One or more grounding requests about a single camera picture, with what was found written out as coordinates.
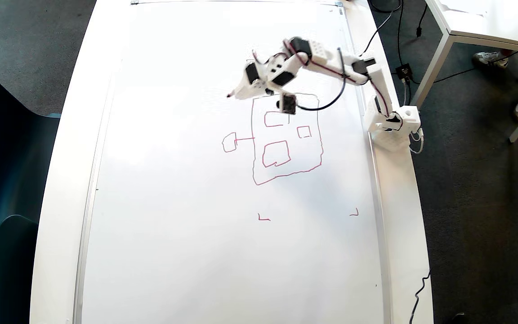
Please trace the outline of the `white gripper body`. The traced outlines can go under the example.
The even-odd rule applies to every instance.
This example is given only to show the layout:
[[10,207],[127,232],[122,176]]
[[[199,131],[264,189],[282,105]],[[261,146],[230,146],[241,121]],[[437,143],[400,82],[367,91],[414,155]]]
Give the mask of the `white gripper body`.
[[272,57],[259,70],[261,80],[269,90],[282,90],[296,79],[298,72],[308,63],[308,55],[298,53],[288,59],[282,56]]

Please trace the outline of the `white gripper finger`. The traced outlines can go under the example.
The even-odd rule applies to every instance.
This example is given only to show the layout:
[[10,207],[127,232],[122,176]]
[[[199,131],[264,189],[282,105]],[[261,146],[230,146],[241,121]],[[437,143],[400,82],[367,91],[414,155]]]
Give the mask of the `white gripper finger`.
[[267,84],[261,79],[254,80],[249,83],[247,79],[241,79],[239,84],[233,90],[233,96],[237,100],[246,100],[266,95]]
[[256,63],[248,63],[243,71],[242,82],[244,86],[255,86],[260,82],[260,76]]

